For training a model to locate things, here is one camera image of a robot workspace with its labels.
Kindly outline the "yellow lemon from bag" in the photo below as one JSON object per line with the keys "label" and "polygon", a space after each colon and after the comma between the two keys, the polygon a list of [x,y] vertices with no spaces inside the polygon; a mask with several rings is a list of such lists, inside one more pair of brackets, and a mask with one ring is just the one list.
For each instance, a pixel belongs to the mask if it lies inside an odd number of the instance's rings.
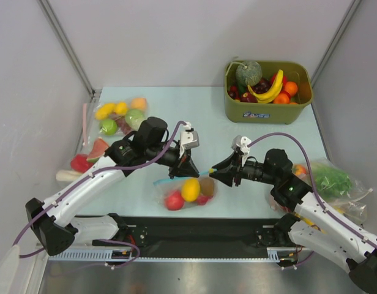
{"label": "yellow lemon from bag", "polygon": [[181,194],[186,202],[194,202],[200,194],[200,182],[198,179],[186,179],[183,183]]}

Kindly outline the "brown kiwi from bag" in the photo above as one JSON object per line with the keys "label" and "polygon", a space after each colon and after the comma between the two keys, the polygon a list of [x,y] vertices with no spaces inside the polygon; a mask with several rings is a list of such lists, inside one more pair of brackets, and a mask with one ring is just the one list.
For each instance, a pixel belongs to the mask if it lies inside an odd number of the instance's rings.
{"label": "brown kiwi from bag", "polygon": [[201,193],[206,197],[212,197],[215,193],[215,181],[210,178],[202,178],[200,180]]}

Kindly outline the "blue zip top bag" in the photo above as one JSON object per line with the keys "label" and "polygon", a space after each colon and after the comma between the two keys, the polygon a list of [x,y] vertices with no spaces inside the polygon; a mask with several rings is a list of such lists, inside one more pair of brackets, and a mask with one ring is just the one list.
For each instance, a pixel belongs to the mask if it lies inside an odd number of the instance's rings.
{"label": "blue zip top bag", "polygon": [[[197,178],[198,181],[200,181],[202,178],[209,177],[209,172],[212,172],[212,170],[200,172],[200,176]],[[159,180],[153,182],[154,188],[157,191],[157,196],[158,196],[157,201],[166,210],[168,210],[168,209],[165,207],[165,203],[164,203],[165,198],[167,197],[167,195],[169,193],[171,193],[174,190],[179,190],[181,192],[183,183],[184,183],[184,181],[186,179],[190,179],[190,178],[189,177],[185,177],[185,178],[178,178],[178,177],[176,177],[176,178],[173,178],[173,179],[166,178],[166,179],[159,179]],[[214,180],[214,181],[215,181],[215,193],[212,196],[212,200],[211,201],[213,201],[213,199],[217,195],[217,183],[216,183],[216,180]],[[193,209],[193,208],[196,208],[198,206],[201,207],[201,205],[197,205],[196,204],[196,200],[194,202],[186,202],[185,201],[185,204],[184,204],[183,208],[180,209],[180,210],[177,210],[177,211],[181,211],[183,209]]]}

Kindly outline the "red apple from bag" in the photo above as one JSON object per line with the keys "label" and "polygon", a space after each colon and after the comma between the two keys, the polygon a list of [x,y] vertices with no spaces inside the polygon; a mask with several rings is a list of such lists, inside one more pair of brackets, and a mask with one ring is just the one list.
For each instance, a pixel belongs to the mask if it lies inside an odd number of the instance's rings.
{"label": "red apple from bag", "polygon": [[185,201],[179,190],[174,190],[165,198],[165,207],[170,211],[177,211],[183,208]]}

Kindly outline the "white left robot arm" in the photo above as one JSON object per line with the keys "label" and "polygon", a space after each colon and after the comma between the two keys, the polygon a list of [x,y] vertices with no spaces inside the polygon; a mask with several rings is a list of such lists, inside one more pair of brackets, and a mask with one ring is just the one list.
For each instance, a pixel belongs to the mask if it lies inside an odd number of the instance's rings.
{"label": "white left robot arm", "polygon": [[32,198],[25,205],[28,225],[48,255],[64,252],[74,243],[100,240],[120,245],[127,239],[127,229],[116,214],[80,220],[77,212],[112,184],[128,177],[135,170],[159,164],[168,167],[168,176],[199,177],[191,150],[200,145],[197,131],[189,122],[178,122],[184,130],[164,141],[167,123],[156,117],[145,119],[138,130],[115,141],[78,179],[54,196],[40,201]]}

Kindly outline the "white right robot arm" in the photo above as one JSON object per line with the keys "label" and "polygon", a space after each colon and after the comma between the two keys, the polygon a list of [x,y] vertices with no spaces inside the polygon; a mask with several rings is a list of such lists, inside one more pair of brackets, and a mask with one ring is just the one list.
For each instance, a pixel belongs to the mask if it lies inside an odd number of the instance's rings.
{"label": "white right robot arm", "polygon": [[274,200],[288,208],[275,230],[282,246],[295,243],[334,262],[365,293],[377,293],[377,236],[341,215],[314,188],[292,173],[292,162],[282,149],[271,149],[264,162],[236,150],[212,167],[209,176],[227,186],[243,179],[270,184]]}

